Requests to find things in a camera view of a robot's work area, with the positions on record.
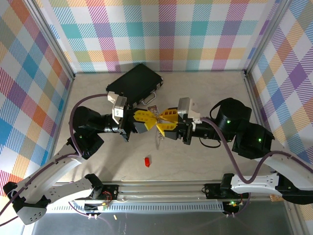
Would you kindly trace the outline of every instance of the black case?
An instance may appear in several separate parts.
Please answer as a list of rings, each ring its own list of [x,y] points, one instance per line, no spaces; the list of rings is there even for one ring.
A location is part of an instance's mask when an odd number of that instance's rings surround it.
[[[107,92],[127,97],[130,108],[146,99],[151,93],[159,89],[163,78],[144,64],[139,64],[107,86]]]

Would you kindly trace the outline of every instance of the black cable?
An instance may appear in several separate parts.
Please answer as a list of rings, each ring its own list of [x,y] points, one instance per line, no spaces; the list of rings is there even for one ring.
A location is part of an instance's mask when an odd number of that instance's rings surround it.
[[[207,147],[207,148],[218,148],[218,147],[221,146],[221,142],[220,142],[220,141],[217,141],[217,142],[219,143],[219,145],[216,145],[216,146],[209,146],[209,145],[204,144],[204,143],[201,141],[200,138],[199,138],[199,140],[200,140],[200,143],[201,143],[204,147]]]
[[[213,106],[213,108],[210,110],[210,118],[211,118],[212,120],[214,120],[214,118],[212,118],[212,112],[213,112],[213,110],[215,110],[217,107],[219,107],[224,101],[230,100],[230,99],[232,99],[232,98],[223,99],[223,100],[221,100],[220,102],[218,102],[216,105]]]

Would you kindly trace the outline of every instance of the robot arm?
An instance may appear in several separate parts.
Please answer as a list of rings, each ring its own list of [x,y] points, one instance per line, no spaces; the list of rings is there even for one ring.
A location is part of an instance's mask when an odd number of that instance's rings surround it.
[[[84,106],[75,110],[72,125],[81,157],[70,138],[63,148],[34,174],[21,182],[9,182],[3,187],[24,224],[31,224],[40,219],[47,206],[58,200],[70,201],[80,197],[105,200],[105,191],[110,192],[113,200],[116,198],[118,185],[103,185],[94,174],[74,183],[53,187],[65,173],[88,160],[100,148],[103,140],[98,136],[99,133],[119,133],[125,141],[129,141],[131,132],[143,133],[156,125],[163,136],[174,140],[182,139],[184,144],[190,144],[192,137],[222,142],[222,139],[225,142],[234,141],[233,152],[256,161],[263,161],[262,157],[273,149],[283,150],[271,132],[249,122],[251,109],[232,98],[222,100],[215,106],[216,108],[220,105],[216,118],[201,118],[199,113],[192,110],[193,102],[189,98],[181,98],[178,107],[169,108],[159,117],[155,117],[147,110],[129,109],[125,97],[108,97],[113,103],[112,114],[100,115]],[[297,204],[313,203],[312,169],[302,160],[292,155],[286,157],[276,154],[267,158],[264,163],[277,173],[258,176],[250,184],[243,182],[240,175],[225,174],[220,185],[204,185],[206,197],[239,198],[240,194],[257,192],[277,194]]]

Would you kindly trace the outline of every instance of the aluminum frame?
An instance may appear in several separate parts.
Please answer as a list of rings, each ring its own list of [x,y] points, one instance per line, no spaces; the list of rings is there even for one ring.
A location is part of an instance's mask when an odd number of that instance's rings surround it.
[[[31,15],[35,19],[37,25],[39,26],[40,31],[44,35],[45,39],[47,40],[48,44],[50,45],[53,53],[56,55],[56,58],[59,60],[62,68],[64,69],[65,73],[68,77],[74,80],[75,72],[72,69],[71,65],[69,64],[66,56],[63,53],[58,41],[53,35],[52,30],[50,29],[47,21],[45,20],[39,6],[37,5],[35,0],[25,0],[24,1],[27,8],[29,9]]]
[[[154,202],[208,202],[231,201],[231,199],[206,199],[201,189],[205,184],[220,184],[221,180],[199,181],[117,181],[102,182],[105,185],[119,185],[117,203],[154,203]],[[63,186],[67,183],[55,183],[53,186]],[[251,200],[268,201],[268,195],[253,193]],[[86,198],[75,199],[75,202],[97,204],[104,200],[89,200]]]
[[[278,25],[283,18],[285,12],[288,10],[292,0],[282,0],[279,3],[279,6],[271,19],[271,21],[268,24],[268,27],[262,37],[262,40],[257,47],[255,53],[253,54],[251,61],[247,67],[247,73],[251,73],[255,65],[259,62],[266,46],[268,45],[269,41],[271,40],[272,36],[274,35],[276,29],[278,28]]]
[[[73,88],[73,82],[74,82],[74,80],[71,80],[69,87],[68,87],[68,93],[67,93],[65,105],[63,106],[63,109],[61,111],[61,118],[60,118],[60,121],[59,121],[57,128],[56,128],[56,135],[55,135],[54,140],[52,142],[51,152],[50,152],[50,155],[49,155],[47,161],[49,161],[51,158],[53,158],[53,154],[55,153],[55,149],[57,147],[57,142],[58,142],[57,140],[59,139],[59,136],[61,133],[62,124],[63,124],[63,120],[65,117],[65,110],[67,109],[67,106],[68,106],[68,101],[69,101],[70,94],[71,94],[72,88]]]

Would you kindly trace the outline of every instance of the table surface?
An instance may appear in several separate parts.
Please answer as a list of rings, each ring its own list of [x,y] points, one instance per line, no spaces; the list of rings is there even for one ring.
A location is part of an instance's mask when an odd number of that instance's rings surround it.
[[[210,109],[220,100],[232,97],[246,106],[251,103],[241,72],[158,72],[163,79],[163,86],[157,90],[156,99],[149,104],[157,105],[159,112],[169,107],[177,107],[179,98],[190,97],[203,116],[208,116]],[[56,151],[69,138],[68,120],[73,106],[82,98],[106,92],[108,84],[118,79],[122,73],[78,74],[65,110],[65,116],[57,141]],[[84,106],[100,114],[109,114],[112,104],[106,98],[86,101]],[[143,134],[131,134],[130,142],[124,142],[118,134],[100,134],[104,140],[101,148],[75,169],[68,172],[59,182],[76,181],[86,174],[95,173],[102,181],[155,181],[155,180],[219,180],[224,173],[235,173],[226,150],[203,147],[198,138],[193,138],[191,145],[182,140],[161,140],[157,146],[157,129]],[[212,140],[203,140],[208,145],[216,144]],[[245,175],[251,175],[256,161],[245,159],[234,153],[235,159]],[[147,168],[144,158],[150,157],[151,165]],[[269,173],[270,168],[263,166],[260,173]]]

